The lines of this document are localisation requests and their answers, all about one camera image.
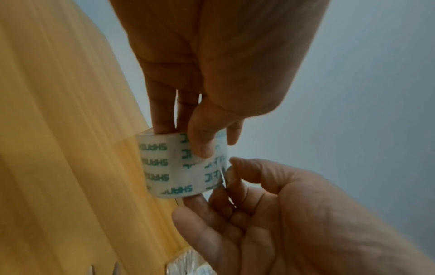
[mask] scissors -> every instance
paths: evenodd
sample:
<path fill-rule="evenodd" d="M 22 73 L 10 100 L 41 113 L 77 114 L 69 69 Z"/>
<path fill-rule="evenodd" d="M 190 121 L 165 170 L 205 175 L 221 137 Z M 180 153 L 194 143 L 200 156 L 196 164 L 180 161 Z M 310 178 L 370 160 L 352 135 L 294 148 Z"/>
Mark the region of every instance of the scissors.
<path fill-rule="evenodd" d="M 119 270 L 120 270 L 119 263 L 116 262 L 115 266 L 113 267 L 112 275 L 121 275 Z M 93 265 L 90 266 L 89 269 L 87 270 L 87 275 L 96 275 Z"/>

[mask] tape roll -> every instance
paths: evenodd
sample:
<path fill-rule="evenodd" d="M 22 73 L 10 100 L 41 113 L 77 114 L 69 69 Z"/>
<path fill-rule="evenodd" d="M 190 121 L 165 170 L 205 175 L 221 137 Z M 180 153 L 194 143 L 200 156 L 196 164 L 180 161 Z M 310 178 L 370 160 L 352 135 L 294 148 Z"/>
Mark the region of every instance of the tape roll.
<path fill-rule="evenodd" d="M 195 156 L 185 133 L 155 135 L 149 129 L 137 135 L 148 192 L 158 198 L 180 198 L 222 184 L 227 169 L 227 132 L 215 137 L 209 159 Z"/>

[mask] wooden surface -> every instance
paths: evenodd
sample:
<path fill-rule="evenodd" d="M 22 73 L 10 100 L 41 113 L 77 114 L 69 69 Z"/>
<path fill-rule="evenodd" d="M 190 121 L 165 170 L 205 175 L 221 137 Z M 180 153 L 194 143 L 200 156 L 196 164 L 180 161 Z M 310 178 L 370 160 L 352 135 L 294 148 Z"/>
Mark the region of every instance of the wooden surface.
<path fill-rule="evenodd" d="M 164 274 L 186 248 L 147 193 L 147 129 L 104 36 L 71 0 L 0 1 L 0 274 Z"/>

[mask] person's right hand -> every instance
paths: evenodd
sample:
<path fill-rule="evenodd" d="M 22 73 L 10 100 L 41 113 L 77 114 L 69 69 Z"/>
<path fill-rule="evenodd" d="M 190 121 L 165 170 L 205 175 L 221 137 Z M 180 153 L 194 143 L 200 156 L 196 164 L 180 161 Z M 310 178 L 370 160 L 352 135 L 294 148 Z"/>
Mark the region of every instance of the person's right hand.
<path fill-rule="evenodd" d="M 321 176 L 259 159 L 230 162 L 226 189 L 210 203 L 185 198 L 172 216 L 218 274 L 435 274 L 428 257 Z"/>
<path fill-rule="evenodd" d="M 154 132 L 187 131 L 207 158 L 216 132 L 227 128 L 233 145 L 245 118 L 281 103 L 329 0 L 111 3 L 144 72 Z"/>

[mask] gray wall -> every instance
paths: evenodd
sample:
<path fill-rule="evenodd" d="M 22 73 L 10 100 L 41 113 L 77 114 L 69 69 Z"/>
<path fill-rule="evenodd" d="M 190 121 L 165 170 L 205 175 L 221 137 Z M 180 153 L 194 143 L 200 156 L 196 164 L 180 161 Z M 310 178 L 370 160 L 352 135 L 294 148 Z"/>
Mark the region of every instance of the gray wall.
<path fill-rule="evenodd" d="M 109 39 L 150 121 L 110 6 L 76 1 Z M 247 120 L 231 155 L 320 172 L 435 256 L 433 14 L 433 0 L 333 0 L 284 103 Z"/>

